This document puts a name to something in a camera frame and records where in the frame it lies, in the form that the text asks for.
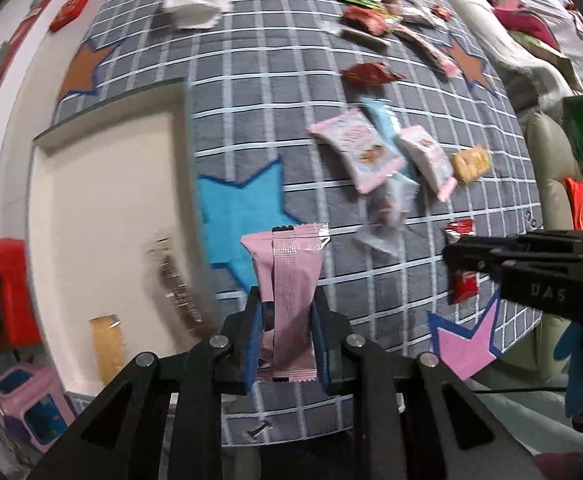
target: black cable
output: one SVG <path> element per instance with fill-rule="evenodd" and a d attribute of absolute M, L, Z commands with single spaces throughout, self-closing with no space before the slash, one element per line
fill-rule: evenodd
<path fill-rule="evenodd" d="M 504 388 L 502 390 L 472 390 L 475 394 L 519 394 L 525 392 L 565 392 L 562 386 L 536 386 L 530 388 Z"/>

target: blue snack bag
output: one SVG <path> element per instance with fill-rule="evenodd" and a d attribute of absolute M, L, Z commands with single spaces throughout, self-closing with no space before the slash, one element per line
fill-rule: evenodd
<path fill-rule="evenodd" d="M 396 150 L 398 153 L 405 157 L 406 164 L 400 173 L 409 177 L 411 180 L 416 179 L 416 170 L 414 161 L 409 155 L 409 152 L 403 150 L 399 146 L 399 136 L 401 131 L 400 123 L 396 114 L 389 108 L 391 101 L 388 99 L 380 99 L 377 97 L 371 97 L 369 95 L 364 95 L 360 99 L 361 105 L 367 112 L 367 116 L 373 124 L 379 136 L 382 137 L 388 146 Z"/>

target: beige sofa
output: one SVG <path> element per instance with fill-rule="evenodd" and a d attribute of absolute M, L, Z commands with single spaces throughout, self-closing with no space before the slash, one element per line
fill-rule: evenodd
<path fill-rule="evenodd" d="M 524 135 L 538 184 L 543 228 L 573 229 L 569 197 L 562 182 L 567 177 L 582 180 L 583 176 L 565 132 L 552 118 L 536 112 L 527 122 Z M 554 360 L 553 351 L 568 325 L 566 319 L 544 314 L 536 330 L 508 351 L 504 361 L 537 370 L 544 378 L 559 374 L 565 362 Z"/>

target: pink pillow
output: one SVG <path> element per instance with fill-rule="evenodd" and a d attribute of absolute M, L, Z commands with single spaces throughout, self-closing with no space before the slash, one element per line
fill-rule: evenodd
<path fill-rule="evenodd" d="M 530 10 L 494 9 L 498 21 L 507 30 L 517 30 L 529 34 L 531 37 L 548 44 L 551 48 L 560 51 L 560 46 L 552 31 L 540 16 Z"/>

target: blue star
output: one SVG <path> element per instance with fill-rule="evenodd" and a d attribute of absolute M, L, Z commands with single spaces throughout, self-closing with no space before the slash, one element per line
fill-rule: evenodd
<path fill-rule="evenodd" d="M 248 292 L 252 285 L 257 285 L 256 274 L 240 237 L 300 223 L 284 210 L 283 160 L 278 158 L 242 184 L 201 175 L 198 195 L 210 265 L 229 269 L 241 288 Z"/>

